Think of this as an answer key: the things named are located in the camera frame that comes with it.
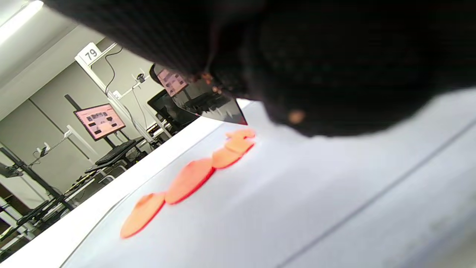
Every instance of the gray wall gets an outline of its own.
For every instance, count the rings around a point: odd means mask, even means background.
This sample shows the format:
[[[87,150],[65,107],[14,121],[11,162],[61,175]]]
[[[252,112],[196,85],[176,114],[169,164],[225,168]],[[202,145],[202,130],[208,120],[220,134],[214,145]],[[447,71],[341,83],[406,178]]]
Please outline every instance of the gray wall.
[[[98,44],[99,49],[104,50],[111,44],[105,39]],[[111,53],[119,51],[116,47]],[[116,77],[111,83],[109,90],[119,91],[124,94],[132,85],[142,69],[148,74],[151,63],[123,50],[117,55],[108,57],[114,67]],[[93,65],[94,72],[107,84],[112,78],[112,70],[106,61],[101,59]],[[163,88],[151,79],[137,88],[135,93],[139,103],[147,101],[160,92]],[[68,189],[84,170],[91,166],[91,162],[79,150],[81,149],[92,161],[107,153],[111,148],[103,140],[95,142],[82,124],[73,114],[74,108],[64,98],[69,94],[81,107],[91,107],[107,103],[107,98],[85,72],[73,63],[37,93],[29,101],[23,103],[14,112],[0,122],[0,142],[10,150],[23,158],[25,162],[33,161],[32,153],[36,147],[42,147],[43,142],[54,145],[62,138],[62,133],[67,131],[66,125],[71,125],[87,142],[98,152],[93,155],[78,141],[66,141],[41,160],[41,164],[35,165],[34,169],[45,181],[61,191]],[[151,125],[154,120],[145,112],[145,120],[132,93],[125,95],[121,102],[130,110],[132,116],[142,125]],[[133,126],[128,125],[124,132],[130,137],[139,137],[139,133]],[[112,136],[111,140],[119,144],[120,140]]]

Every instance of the computer screen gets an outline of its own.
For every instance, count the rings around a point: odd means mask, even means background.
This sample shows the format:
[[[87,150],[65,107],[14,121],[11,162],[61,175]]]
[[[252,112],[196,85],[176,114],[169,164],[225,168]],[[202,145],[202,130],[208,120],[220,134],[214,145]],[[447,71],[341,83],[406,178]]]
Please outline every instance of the computer screen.
[[[160,71],[157,77],[171,97],[175,96],[188,85],[179,74],[170,72],[167,69]]]
[[[86,108],[74,114],[95,141],[126,127],[111,104]]]

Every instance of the metal pole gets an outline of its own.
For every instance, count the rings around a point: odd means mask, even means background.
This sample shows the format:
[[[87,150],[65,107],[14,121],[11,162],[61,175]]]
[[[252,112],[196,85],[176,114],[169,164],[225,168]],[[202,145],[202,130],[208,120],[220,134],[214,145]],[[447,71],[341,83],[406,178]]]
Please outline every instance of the metal pole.
[[[38,175],[35,171],[33,171],[31,168],[29,168],[25,162],[21,161],[19,158],[16,158],[13,156],[13,154],[10,153],[9,150],[6,148],[2,147],[0,148],[0,152],[2,152],[5,156],[7,156],[17,167],[22,169],[30,178],[35,180],[39,185],[41,185],[45,190],[47,190],[54,198],[60,199],[61,203],[69,210],[73,210],[74,207],[69,204],[68,202],[64,201],[64,196],[62,196],[60,193],[58,193],[53,187],[51,187],[46,181],[44,181],[40,175]]]
[[[96,75],[96,73],[83,61],[83,59],[79,56],[76,56],[74,59],[81,66],[81,68],[83,68],[84,72],[86,72],[86,74],[92,79],[92,81],[99,87],[99,89],[103,93],[106,93],[106,85],[101,81],[101,79]],[[132,124],[133,126],[137,126],[137,131],[139,131],[139,134],[141,134],[147,142],[153,142],[152,137],[150,137],[150,135],[147,133],[145,127],[141,126],[136,120],[134,120],[134,118],[131,114],[129,114],[125,106],[116,98],[116,96],[114,96],[114,94],[112,94],[111,91],[107,92],[107,98],[109,100],[109,103],[119,113],[119,116],[121,118],[127,118],[129,121],[128,123]]]

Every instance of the monitor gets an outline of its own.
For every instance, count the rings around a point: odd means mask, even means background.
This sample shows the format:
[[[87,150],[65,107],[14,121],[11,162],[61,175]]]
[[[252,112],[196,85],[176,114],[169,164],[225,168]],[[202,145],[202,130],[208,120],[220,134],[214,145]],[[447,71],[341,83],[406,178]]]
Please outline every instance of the monitor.
[[[126,127],[109,103],[75,111],[74,114],[95,141]]]

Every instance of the number 79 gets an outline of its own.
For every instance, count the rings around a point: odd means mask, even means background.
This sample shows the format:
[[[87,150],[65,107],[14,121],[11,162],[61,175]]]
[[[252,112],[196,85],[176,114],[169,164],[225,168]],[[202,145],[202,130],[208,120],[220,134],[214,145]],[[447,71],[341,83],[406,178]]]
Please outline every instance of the number 79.
[[[91,55],[96,58],[98,56],[98,53],[94,49],[91,49],[88,53],[86,53],[86,56],[89,57],[89,60],[92,60]]]

